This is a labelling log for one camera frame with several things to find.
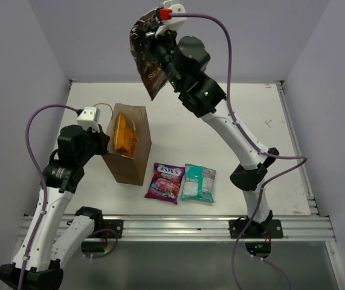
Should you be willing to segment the brown Kettle sea salt chips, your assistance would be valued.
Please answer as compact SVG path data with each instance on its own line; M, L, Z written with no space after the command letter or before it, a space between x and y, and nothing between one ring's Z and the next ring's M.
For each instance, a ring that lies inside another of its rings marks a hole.
M129 33L130 51L135 61L141 81L153 100L167 82L167 77L159 63L149 51L150 38L146 33L154 32L160 26L156 16L158 8L148 11L136 21Z

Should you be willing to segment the orange Kettle chips bag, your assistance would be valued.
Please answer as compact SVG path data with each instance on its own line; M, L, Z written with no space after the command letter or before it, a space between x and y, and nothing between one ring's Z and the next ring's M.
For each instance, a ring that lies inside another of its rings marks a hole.
M127 125L124 114L119 113L116 119L114 129L114 149L120 155L132 158L135 147L137 145L137 137L133 130Z

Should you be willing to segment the brown paper bag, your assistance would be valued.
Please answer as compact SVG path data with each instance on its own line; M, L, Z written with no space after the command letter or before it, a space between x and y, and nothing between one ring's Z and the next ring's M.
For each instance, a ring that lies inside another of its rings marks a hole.
M143 185L152 140L145 106L115 104L103 159L118 183Z

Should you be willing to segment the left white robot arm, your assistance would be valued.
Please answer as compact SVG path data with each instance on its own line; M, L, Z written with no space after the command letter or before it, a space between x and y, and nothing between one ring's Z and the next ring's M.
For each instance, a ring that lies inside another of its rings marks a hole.
M61 129L58 148L43 170L45 185L24 241L12 262L0 266L0 280L11 289L59 289L64 269L82 242L104 232L102 211L81 207L65 232L56 236L85 164L95 155L106 155L109 140L100 127Z

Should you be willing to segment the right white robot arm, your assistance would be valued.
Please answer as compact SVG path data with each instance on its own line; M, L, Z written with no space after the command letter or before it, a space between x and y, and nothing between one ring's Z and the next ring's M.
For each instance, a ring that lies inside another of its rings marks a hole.
M250 234L262 237L272 219L263 183L279 151L262 144L241 121L232 119L226 93L205 73L210 55L201 40L193 36L176 40L172 30L161 35L139 32L139 37L145 56L157 62L184 107L212 127L237 156L240 163L230 181L243 192Z

